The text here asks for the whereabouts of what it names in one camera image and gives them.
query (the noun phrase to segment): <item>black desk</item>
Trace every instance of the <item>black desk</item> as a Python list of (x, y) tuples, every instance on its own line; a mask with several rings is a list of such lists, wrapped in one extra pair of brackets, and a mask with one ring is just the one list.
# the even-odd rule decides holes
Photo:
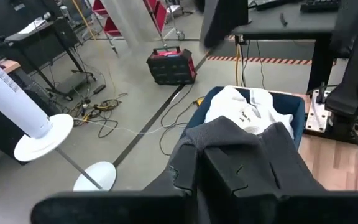
[[(14, 47), (25, 57), (25, 59), (29, 62), (31, 67), (42, 77), (42, 79), (47, 83), (50, 88), (47, 88), (49, 92), (56, 93), (66, 97), (68, 100), (72, 100), (72, 90), (80, 85), (83, 82), (88, 81), (88, 76), (95, 80), (95, 77), (90, 72), (85, 72), (81, 65), (78, 63), (74, 55), (72, 54), (67, 40), (65, 40), (65, 36), (63, 32), (61, 32), (57, 27), (59, 27), (60, 23), (64, 23), (66, 20), (64, 18), (58, 18), (55, 21), (46, 22), (40, 27), (36, 28), (32, 32), (28, 34), (13, 34), (5, 39), (10, 47)], [(55, 87), (55, 83), (52, 83), (40, 70), (40, 68), (33, 62), (33, 60), (26, 54), (25, 46), (33, 44), (34, 42), (38, 42), (42, 37), (53, 33), (57, 38), (59, 44), (64, 48), (65, 52), (71, 58), (73, 63), (75, 64), (78, 70), (72, 70), (74, 73), (69, 79), (65, 80), (64, 83), (61, 83), (59, 86)]]
[[(280, 14), (288, 22), (283, 26)], [(251, 40), (316, 40), (313, 63), (310, 71), (308, 91), (328, 83), (333, 66), (334, 53), (329, 49), (331, 32), (334, 29), (337, 13), (302, 13), (300, 4), (286, 4), (265, 11), (249, 10), (252, 22), (239, 26), (233, 34), (244, 35)]]

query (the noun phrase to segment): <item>gray floor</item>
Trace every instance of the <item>gray floor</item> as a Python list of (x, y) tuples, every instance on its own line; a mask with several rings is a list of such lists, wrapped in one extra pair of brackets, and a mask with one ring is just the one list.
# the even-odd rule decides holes
[[(178, 20), (178, 27), (183, 27), (187, 37), (197, 38), (200, 25), (201, 18), (197, 14)], [(92, 102), (98, 103), (117, 97), (119, 93), (128, 93), (128, 96), (121, 98), (122, 104), (114, 110), (112, 119), (119, 121), (120, 128), (138, 132), (176, 87), (155, 84), (145, 64), (151, 49), (160, 47), (161, 43), (148, 44), (132, 51), (127, 49), (124, 41), (114, 43), (120, 52), (120, 58), (109, 49), (106, 41), (90, 40), (79, 47), (84, 63), (96, 67), (106, 78), (107, 88), (92, 97)], [(169, 42), (169, 44), (180, 44), (181, 47), (191, 50), (195, 64), (204, 56), (197, 42)], [(345, 61), (338, 62), (333, 69), (330, 83), (340, 81), (345, 65)], [(67, 55), (57, 60), (51, 68), (55, 81), (61, 82), (70, 76), (70, 70), (73, 68)], [(52, 77), (49, 68), (44, 68), (43, 71), (50, 78)], [(304, 93), (309, 72), (309, 65), (265, 64), (265, 87), (269, 90)], [(37, 75), (33, 78), (45, 86)], [(248, 63), (246, 82), (249, 87), (262, 87), (259, 63)], [(91, 91), (100, 83), (103, 83), (103, 78), (98, 75), (98, 83), (91, 85)], [(170, 124), (179, 112), (198, 97), (207, 94), (214, 86), (234, 84), (234, 62), (206, 61), (198, 71), (197, 81), (190, 94), (167, 115), (165, 125)], [(178, 101), (189, 88), (190, 86), (184, 87), (171, 104)], [(67, 106), (72, 106), (75, 101), (67, 103), (59, 99), (59, 102)], [(188, 121), (195, 109), (195, 107), (190, 108), (179, 122)], [(175, 128), (165, 136), (162, 142), (165, 152), (172, 151), (182, 129)], [(79, 165), (88, 167), (98, 161), (113, 162), (135, 137), (134, 133), (117, 129), (108, 137), (98, 139), (98, 130), (99, 127), (92, 124), (75, 128), (62, 144), (61, 149)], [(163, 129), (160, 129), (160, 120), (157, 120), (148, 132), (153, 133), (146, 134), (117, 168), (117, 180), (113, 190), (143, 189), (165, 167), (168, 157), (164, 156), (158, 147), (163, 132)], [(79, 173), (55, 152), (26, 166), (20, 166), (10, 158), (3, 157), (0, 160), (0, 223), (28, 223), (30, 209), (34, 203), (56, 192), (70, 191), (78, 175)]]

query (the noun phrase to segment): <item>wooden tabletop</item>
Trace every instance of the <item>wooden tabletop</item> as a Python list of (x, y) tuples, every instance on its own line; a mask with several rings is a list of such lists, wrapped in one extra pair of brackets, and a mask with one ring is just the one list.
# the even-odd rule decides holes
[(5, 60), (0, 63), (1, 65), (5, 66), (4, 71), (6, 73), (11, 73), (14, 70), (20, 68), (20, 64), (18, 62), (12, 61), (12, 60)]
[[(309, 96), (283, 94), (303, 98), (305, 111), (309, 112)], [(298, 152), (313, 177), (327, 190), (358, 190), (358, 147), (355, 144), (304, 134)]]

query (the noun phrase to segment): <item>laundry basket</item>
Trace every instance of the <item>laundry basket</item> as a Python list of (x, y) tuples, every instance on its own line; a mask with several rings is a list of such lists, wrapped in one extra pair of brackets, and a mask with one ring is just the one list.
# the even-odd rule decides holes
[[(197, 125), (203, 124), (205, 120), (205, 115), (211, 106), (212, 97), (218, 94), (224, 87), (218, 86), (213, 88), (205, 96), (200, 107), (195, 111), (194, 115), (191, 117), (189, 123), (186, 126), (187, 128), (193, 128)], [(245, 88), (236, 88), (243, 97), (249, 102), (249, 90)], [(293, 121), (291, 126), (293, 128), (294, 134), (294, 144), (298, 149), (301, 143), (303, 128), (305, 127), (305, 101), (298, 97), (283, 93), (271, 93), (273, 96), (273, 106), (277, 112), (280, 114), (292, 114)]]

